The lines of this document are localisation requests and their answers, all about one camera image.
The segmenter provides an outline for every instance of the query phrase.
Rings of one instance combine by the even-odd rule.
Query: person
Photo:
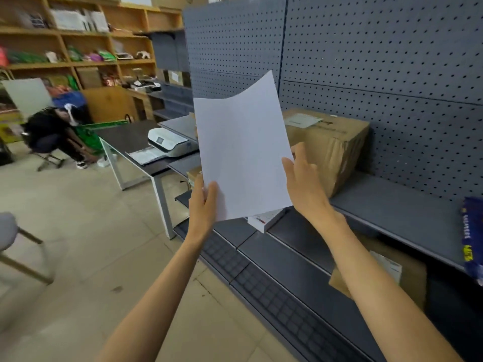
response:
[[[33,114],[24,124],[28,146],[45,153],[59,149],[75,161],[77,168],[86,169],[87,162],[95,162],[97,158],[75,134],[69,122],[70,116],[63,109],[46,108]]]
[[[307,163],[305,146],[293,147],[295,160],[283,158],[287,190],[295,209],[320,233],[367,326],[388,362],[462,361],[426,315],[359,242],[344,216],[334,210]],[[184,289],[212,230],[217,185],[206,200],[199,175],[189,200],[189,229],[184,243],[140,302],[119,324],[99,355],[100,362],[154,361]]]

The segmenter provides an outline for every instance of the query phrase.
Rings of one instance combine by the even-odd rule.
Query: white table leg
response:
[[[119,187],[123,191],[124,189],[126,189],[126,185],[122,179],[119,169],[117,168],[117,162],[114,156],[112,155],[111,146],[103,139],[100,139],[100,143],[102,144],[102,148],[104,149],[104,152],[107,156],[107,160],[109,161],[109,164],[111,164],[112,171],[114,171],[114,176],[117,180],[117,183],[119,184]]]
[[[161,182],[162,175],[153,176],[151,181],[153,182],[154,193],[156,194],[157,205],[161,212],[161,219],[163,220],[164,228],[166,229],[166,236],[168,239],[172,239],[176,236],[173,231],[173,225],[171,223],[170,212],[168,210],[168,204],[166,202],[166,196],[164,195],[163,183]]]

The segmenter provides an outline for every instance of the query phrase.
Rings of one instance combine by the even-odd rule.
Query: yellow label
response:
[[[463,247],[463,254],[465,255],[465,261],[473,260],[473,250],[471,250],[471,245],[465,245]]]

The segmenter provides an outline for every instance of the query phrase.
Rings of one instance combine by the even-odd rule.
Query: wooden stool leg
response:
[[[34,271],[33,269],[30,269],[30,268],[26,267],[25,265],[13,260],[13,259],[10,259],[9,257],[7,257],[6,255],[3,255],[2,253],[0,253],[0,262],[4,263],[6,265],[9,265],[10,267],[15,268],[19,272],[22,272],[23,274],[31,276],[31,277],[35,278],[36,280],[39,280],[40,282],[43,282],[45,284],[51,284],[54,281],[52,278],[48,278],[46,276],[43,276],[40,273]]]
[[[31,233],[25,231],[21,227],[18,228],[18,232],[20,232],[23,236],[27,237],[27,239],[29,239],[30,241],[33,241],[34,243],[38,243],[38,244],[43,244],[44,243],[42,240],[40,240],[39,238],[33,236]]]

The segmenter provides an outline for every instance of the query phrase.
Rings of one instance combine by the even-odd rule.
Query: metal table frame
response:
[[[141,170],[145,175],[141,176],[140,178],[130,180],[129,182],[124,182],[121,173],[119,171],[119,168],[117,167],[116,160],[114,159],[114,156],[112,155],[111,149],[119,153],[121,156],[123,156],[125,159],[130,161],[122,152],[116,150],[113,146],[111,146],[109,143],[104,141],[103,139],[100,138],[100,143],[102,144],[102,148],[104,149],[104,152],[106,153],[107,160],[109,160],[109,164],[111,164],[112,171],[114,172],[114,176],[117,180],[117,183],[119,184],[119,188],[123,191],[124,189],[130,188],[134,185],[137,185],[139,183],[145,182],[147,180],[151,180],[153,183],[153,189],[154,189],[154,194],[156,195],[156,200],[157,200],[157,205],[159,207],[159,211],[161,213],[161,219],[163,220],[163,225],[166,231],[166,236],[168,239],[172,239],[176,236],[175,232],[173,231],[173,226],[171,222],[171,216],[170,216],[170,211],[168,210],[168,203],[166,202],[166,196],[164,194],[163,190],[163,183],[161,182],[161,177],[165,176],[168,174],[171,169],[167,169],[166,171],[158,174],[151,176],[144,170],[142,170],[140,167],[136,166],[139,170]]]

